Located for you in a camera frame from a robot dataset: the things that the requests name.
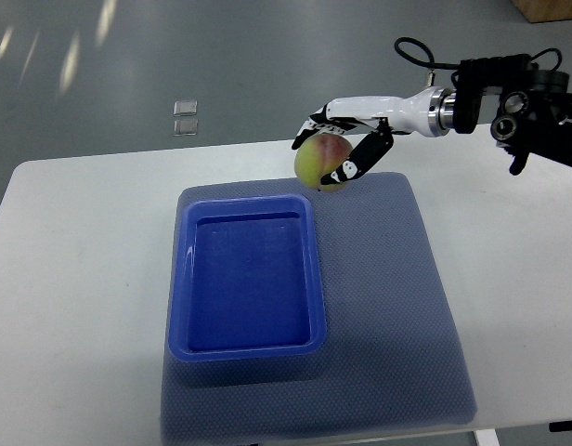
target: robotic arm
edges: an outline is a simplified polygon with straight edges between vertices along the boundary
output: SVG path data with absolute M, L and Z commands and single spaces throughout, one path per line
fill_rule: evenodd
M 399 45 L 419 46 L 429 60 L 417 60 Z M 572 166 L 572 94 L 566 93 L 568 74 L 558 72 L 560 51 L 549 48 L 531 57 L 527 54 L 492 59 L 469 59 L 460 64 L 435 63 L 430 49 L 415 39 L 397 39 L 396 51 L 404 59 L 430 70 L 429 85 L 411 98 L 360 97 L 332 100 L 310 115 L 301 127 L 293 149 L 316 133 L 343 134 L 358 126 L 370 132 L 335 171 L 321 184 L 357 179 L 368 172 L 393 146 L 393 135 L 418 132 L 442 137 L 450 129 L 474 132 L 484 95 L 499 95 L 497 116 L 490 132 L 514 157 L 509 169 L 518 175 L 530 153 Z M 535 59 L 556 53 L 551 70 L 540 70 Z M 455 70 L 454 89 L 432 86 L 434 69 Z

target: concrete floor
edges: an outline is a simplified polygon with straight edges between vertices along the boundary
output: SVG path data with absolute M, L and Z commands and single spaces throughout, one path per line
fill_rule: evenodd
M 572 21 L 532 25 L 509 0 L 0 0 L 0 203 L 28 160 L 291 139 L 332 98 L 412 96 L 425 72 L 395 53 L 402 35 L 445 62 L 556 46 L 572 91 Z M 437 81 L 450 85 L 449 73 Z M 173 104 L 183 98 L 199 101 L 199 133 L 176 138 Z M 494 110 L 487 100 L 481 122 Z M 572 433 L 547 426 L 499 437 L 572 444 Z

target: white table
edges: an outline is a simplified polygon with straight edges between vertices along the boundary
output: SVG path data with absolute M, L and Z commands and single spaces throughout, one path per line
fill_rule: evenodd
M 276 141 L 18 167 L 0 208 L 0 444 L 159 444 L 176 200 L 292 177 L 293 159 Z M 414 189 L 472 378 L 475 420 L 438 430 L 572 419 L 572 169 L 532 156 L 512 177 L 511 160 L 481 125 L 396 137 L 375 169 Z

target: gray mat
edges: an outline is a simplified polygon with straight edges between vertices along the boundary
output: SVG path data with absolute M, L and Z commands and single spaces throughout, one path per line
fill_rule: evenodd
M 193 386 L 194 370 L 166 348 L 165 444 L 469 423 L 476 406 L 462 346 L 403 175 L 366 175 L 335 194 L 308 190 L 296 179 L 193 188 L 179 199 L 176 227 L 184 207 L 198 200 L 283 193 L 313 204 L 328 338 L 290 380 L 208 387 Z M 259 363 L 242 366 L 245 376 Z

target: yellow-red fruit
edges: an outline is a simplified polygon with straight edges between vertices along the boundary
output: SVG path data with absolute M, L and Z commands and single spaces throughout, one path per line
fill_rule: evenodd
M 333 172 L 348 157 L 352 145 L 344 137 L 322 133 L 308 138 L 298 149 L 294 159 L 294 173 L 310 189 L 336 192 L 343 184 L 323 186 L 321 177 Z

